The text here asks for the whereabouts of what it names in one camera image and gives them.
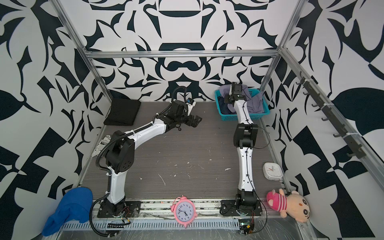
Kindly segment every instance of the teal plastic basket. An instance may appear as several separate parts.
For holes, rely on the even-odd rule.
[[[258,89],[248,89],[249,93],[251,94],[251,97],[255,96],[258,94],[260,91]],[[217,98],[221,96],[220,91],[216,90],[215,91],[215,100],[216,100],[216,106],[218,113],[221,116],[221,120],[223,121],[237,121],[237,114],[222,114],[220,111],[220,106],[218,105],[218,100]],[[265,102],[265,99],[263,97],[263,108],[264,108],[264,113],[250,113],[249,116],[251,117],[252,120],[257,120],[260,119],[264,115],[268,115],[270,113],[269,108]]]

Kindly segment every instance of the plush doll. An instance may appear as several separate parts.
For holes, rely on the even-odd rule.
[[[279,193],[272,190],[266,195],[266,200],[283,218],[287,217],[287,214],[298,222],[306,222],[310,218],[310,207],[297,191],[292,191],[292,194],[286,197],[282,189],[279,189]]]

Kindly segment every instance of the alarm clock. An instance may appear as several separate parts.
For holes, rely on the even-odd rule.
[[[175,215],[175,220],[187,228],[187,225],[197,217],[195,205],[183,195],[182,197],[176,198],[173,202],[177,199],[180,199],[180,201],[172,204],[170,211]]]
[[[280,166],[273,162],[266,162],[263,166],[264,177],[269,180],[281,180],[283,171]]]

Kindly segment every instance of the dark wood floor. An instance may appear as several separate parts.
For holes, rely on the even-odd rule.
[[[147,124],[168,103],[142,103],[133,126],[107,126],[103,135],[116,130],[128,131]],[[125,182],[127,198],[233,198],[237,193],[239,163],[233,134],[237,121],[222,121],[215,103],[197,103],[192,115],[203,118],[197,128],[182,125],[143,143],[135,151],[135,162]],[[256,146],[266,141],[259,130]],[[262,166],[272,162],[268,148],[254,149],[253,179],[259,197],[279,189],[279,181],[264,178]],[[98,170],[94,160],[82,186],[99,198],[107,190],[105,171]]]

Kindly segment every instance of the patterned wallpaper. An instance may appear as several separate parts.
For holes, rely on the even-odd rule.
[[[110,103],[47,0],[0,3],[1,239],[41,233]]]
[[[383,158],[384,2],[309,0],[288,49]],[[384,192],[284,60],[266,90],[263,117],[292,189],[311,206],[319,239],[382,239]]]
[[[230,82],[258,88],[271,57],[116,58],[94,63],[114,98],[166,100],[177,86],[187,98],[215,100],[214,91]]]
[[[297,0],[63,0],[93,51],[276,49]]]

